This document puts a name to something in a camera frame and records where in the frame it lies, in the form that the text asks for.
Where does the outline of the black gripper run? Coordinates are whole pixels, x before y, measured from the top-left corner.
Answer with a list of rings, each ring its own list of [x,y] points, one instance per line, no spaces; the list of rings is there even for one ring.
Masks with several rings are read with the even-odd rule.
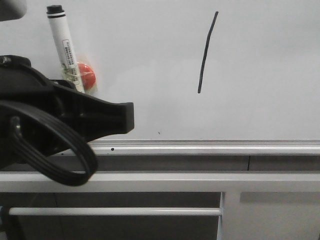
[[[44,170],[47,156],[67,149],[87,168],[87,142],[134,127],[132,102],[104,101],[66,80],[46,78],[28,58],[0,57],[1,168],[28,163]]]

